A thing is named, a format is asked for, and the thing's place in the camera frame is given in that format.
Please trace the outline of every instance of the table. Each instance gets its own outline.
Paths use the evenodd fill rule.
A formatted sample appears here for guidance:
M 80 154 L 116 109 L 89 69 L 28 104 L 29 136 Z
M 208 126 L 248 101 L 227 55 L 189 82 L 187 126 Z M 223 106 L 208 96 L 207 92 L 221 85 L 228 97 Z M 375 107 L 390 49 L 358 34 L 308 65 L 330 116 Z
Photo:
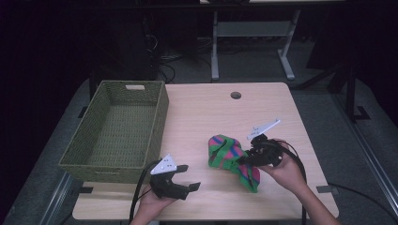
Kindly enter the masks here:
M 296 0 L 293 2 L 326 2 L 327 0 Z M 272 3 L 272 2 L 292 2 L 292 1 L 272 1 L 272 0 L 251 0 L 251 4 Z M 208 4 L 207 0 L 201 0 L 201 4 Z M 290 81 L 295 80 L 295 74 L 290 67 L 287 59 L 293 35 L 299 20 L 300 9 L 296 9 L 290 21 L 273 22 L 219 22 L 218 12 L 214 12 L 213 19 L 213 44 L 211 52 L 211 79 L 217 81 L 220 78 L 219 60 L 217 55 L 218 37 L 285 37 L 286 41 L 281 49 L 278 50 L 278 56 L 283 66 L 284 74 Z
M 207 141 L 217 134 L 239 140 L 243 149 L 250 148 L 246 139 L 252 126 L 281 119 L 269 130 L 269 138 L 291 143 L 305 166 L 308 185 L 337 217 L 338 208 L 331 193 L 318 193 L 316 187 L 327 181 L 314 153 L 298 109 L 286 84 L 206 83 L 167 84 L 169 111 L 161 144 L 161 157 L 171 154 L 177 165 L 188 164 L 187 172 L 178 173 L 177 184 L 201 182 L 198 191 L 186 201 L 167 207 L 156 220 L 284 220 L 301 218 L 301 204 L 296 196 L 280 187 L 261 172 L 258 193 L 242 186 L 236 174 L 207 165 Z M 239 92 L 240 99 L 231 98 Z M 134 184 L 84 182 L 93 188 L 81 193 L 73 210 L 76 219 L 128 219 Z

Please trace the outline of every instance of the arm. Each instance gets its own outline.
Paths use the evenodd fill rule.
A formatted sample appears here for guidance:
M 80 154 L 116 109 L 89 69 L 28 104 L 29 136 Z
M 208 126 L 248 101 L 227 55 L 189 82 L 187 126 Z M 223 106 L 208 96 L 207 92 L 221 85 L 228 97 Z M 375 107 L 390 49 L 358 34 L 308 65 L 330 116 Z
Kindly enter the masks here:
M 277 167 L 261 166 L 259 169 L 268 173 L 279 185 L 295 194 L 314 224 L 340 224 L 310 190 L 301 175 L 299 166 L 286 153 L 283 153 L 283 159 Z
M 158 196 L 150 190 L 150 185 L 147 185 L 144 188 L 143 193 L 146 194 L 142 197 L 137 213 L 130 225 L 148 224 L 151 220 L 157 217 L 167 205 L 176 201 L 176 199 L 158 198 Z

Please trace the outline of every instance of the black cable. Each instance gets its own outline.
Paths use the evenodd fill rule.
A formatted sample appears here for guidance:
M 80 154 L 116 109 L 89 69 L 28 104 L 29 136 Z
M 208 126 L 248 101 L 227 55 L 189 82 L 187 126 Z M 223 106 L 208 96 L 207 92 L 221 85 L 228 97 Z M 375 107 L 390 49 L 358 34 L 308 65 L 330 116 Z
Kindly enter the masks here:
M 173 67 L 171 67 L 171 66 L 169 66 L 169 65 L 165 65 L 165 64 L 160 64 L 160 66 L 164 66 L 164 67 L 167 67 L 167 68 L 170 68 L 172 71 L 173 71 L 173 75 L 172 75 L 172 78 L 168 78 L 167 77 L 167 75 L 164 73 L 164 71 L 163 70 L 161 70 L 161 69 L 159 69 L 159 73 L 164 77 L 164 79 L 165 79 L 165 83 L 172 83 L 173 81 L 174 81 L 174 78 L 176 77 L 176 70 L 173 68 Z
M 383 209 L 383 210 L 392 218 L 392 220 L 394 220 L 395 224 L 398 224 L 398 218 L 397 218 L 392 212 L 390 212 L 390 210 L 389 210 L 387 207 L 385 207 L 384 205 L 382 205 L 380 202 L 376 201 L 375 199 L 373 199 L 373 198 L 370 197 L 369 195 L 363 194 L 363 193 L 361 193 L 361 192 L 359 192 L 359 191 L 357 191 L 357 190 L 355 190 L 355 189 L 352 189 L 352 188 L 350 188 L 350 187 L 345 187 L 345 186 L 337 185 L 337 184 L 334 184 L 334 183 L 331 183 L 331 182 L 328 182 L 328 185 L 330 185 L 330 186 L 335 186 L 335 187 L 337 187 L 337 188 L 342 188 L 342 189 L 345 189 L 345 190 L 349 190 L 349 191 L 351 191 L 351 192 L 353 192 L 353 193 L 356 193 L 356 194 L 358 194 L 358 195 L 360 195 L 360 196 L 362 196 L 362 197 L 364 197 L 364 198 L 366 198 L 366 199 L 372 201 L 372 202 L 375 203 L 377 206 L 379 206 L 381 209 Z
M 296 163 L 298 164 L 298 167 L 301 171 L 302 177 L 304 178 L 305 183 L 307 183 L 307 174 L 304 169 L 304 164 L 302 164 L 301 159 L 299 159 L 299 154 L 296 151 L 296 149 L 288 142 L 280 141 L 280 140 L 278 140 L 276 142 L 277 143 L 286 143 L 288 146 L 290 146 L 295 151 L 296 154 L 293 154 L 291 151 L 284 148 L 283 146 L 281 148 L 283 152 L 285 152 L 288 156 L 290 156 L 293 160 L 296 161 Z M 307 223 L 307 210 L 304 208 L 304 206 L 302 206 L 302 208 L 301 208 L 301 224 L 305 225 L 306 223 Z
M 72 212 L 68 213 L 68 215 L 64 219 L 62 219 L 62 221 L 59 223 L 59 225 L 64 225 L 71 216 L 72 216 Z
M 230 41 L 229 43 L 225 43 L 225 42 L 228 42 L 228 41 L 225 41 L 225 42 L 217 41 L 217 42 L 220 43 L 220 45 L 218 46 L 219 49 L 217 50 L 218 54 L 238 54 L 238 53 L 243 53 L 244 52 L 242 50 L 243 49 L 243 47 L 242 47 L 243 44 L 238 43 L 234 39 L 232 39 L 232 41 Z M 229 44 L 229 46 L 225 46 L 226 47 L 226 51 L 222 49 L 223 44 L 224 45 Z M 234 45 L 238 46 L 239 49 L 238 50 L 233 50 L 234 49 Z
M 221 38 L 218 38 L 217 42 L 220 43 L 220 46 L 219 46 L 220 49 L 223 47 L 223 44 L 225 45 L 225 43 L 222 43 L 222 42 L 223 42 L 223 38 L 222 38 L 222 37 L 221 37 Z M 227 47 L 226 47 L 226 48 L 227 48 L 226 51 L 224 51 L 224 50 L 218 50 L 218 53 L 219 53 L 219 54 L 237 54 L 237 53 L 242 53 L 242 52 L 244 52 L 243 50 L 241 50 L 243 44 L 237 43 L 236 41 L 233 40 L 233 41 L 230 42 L 229 45 L 230 45 L 230 46 L 227 46 Z M 232 51 L 231 49 L 233 48 L 234 45 L 238 45 L 238 47 L 240 48 L 240 50 Z M 211 51 L 211 43 L 208 44 L 208 45 L 206 45 L 206 46 L 201 46 L 201 47 L 199 47 L 199 48 L 196 50 L 196 53 L 197 53 L 197 54 L 203 54 L 203 53 L 209 53 L 210 51 Z M 179 55 L 177 55 L 176 57 L 173 57 L 173 58 L 162 59 L 161 62 L 162 62 L 163 64 L 172 63 L 172 62 L 174 62 L 174 61 L 176 61 L 176 60 L 180 60 L 180 59 L 184 59 L 184 58 L 187 58 L 187 56 L 186 56 L 186 55 L 183 55 L 183 54 L 179 54 Z
M 206 61 L 204 58 L 201 57 L 196 57 L 197 59 L 201 60 L 202 62 L 204 62 L 206 65 L 208 65 L 211 68 L 211 65 L 208 61 Z
M 151 189 L 149 189 L 149 190 L 147 190 L 145 193 L 143 193 L 140 197 L 138 197 L 138 199 L 141 199 L 141 198 L 143 198 L 144 197 L 144 195 L 146 195 L 149 191 L 151 191 L 152 190 L 152 188 Z
M 156 164 L 158 164 L 158 163 L 160 163 L 160 162 L 161 162 L 161 159 L 149 163 L 149 164 L 144 168 L 144 170 L 141 172 L 140 179 L 138 180 L 137 187 L 135 188 L 134 197 L 132 198 L 132 203 L 131 203 L 131 208 L 130 208 L 129 224 L 131 224 L 132 219 L 133 219 L 133 217 L 134 217 L 135 205 L 136 205 L 137 202 L 138 202 L 138 199 L 139 199 L 138 195 L 140 194 L 141 186 L 143 185 L 143 182 L 144 182 L 146 173 L 147 173 L 147 171 L 149 170 L 149 168 L 151 168 L 152 166 L 154 166 L 154 165 L 156 165 Z

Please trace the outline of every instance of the grommet hole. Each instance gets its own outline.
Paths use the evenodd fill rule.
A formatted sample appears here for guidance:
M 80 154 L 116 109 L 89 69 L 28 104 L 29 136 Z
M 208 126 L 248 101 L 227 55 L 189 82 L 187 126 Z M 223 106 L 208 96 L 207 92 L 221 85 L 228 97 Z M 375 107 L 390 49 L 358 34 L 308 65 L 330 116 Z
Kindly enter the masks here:
M 231 93 L 231 98 L 240 99 L 240 98 L 242 98 L 242 95 L 239 92 L 233 92 L 233 93 Z

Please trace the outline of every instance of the colorful cloth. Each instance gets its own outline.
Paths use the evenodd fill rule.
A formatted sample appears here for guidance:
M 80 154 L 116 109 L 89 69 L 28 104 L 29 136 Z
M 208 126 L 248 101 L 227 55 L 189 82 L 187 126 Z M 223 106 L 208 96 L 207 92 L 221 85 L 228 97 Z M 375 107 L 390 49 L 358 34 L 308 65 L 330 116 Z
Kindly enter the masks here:
M 256 193 L 260 184 L 260 172 L 256 167 L 239 165 L 237 159 L 242 156 L 248 155 L 236 139 L 216 135 L 208 140 L 208 166 L 238 174 L 240 183 L 250 192 Z

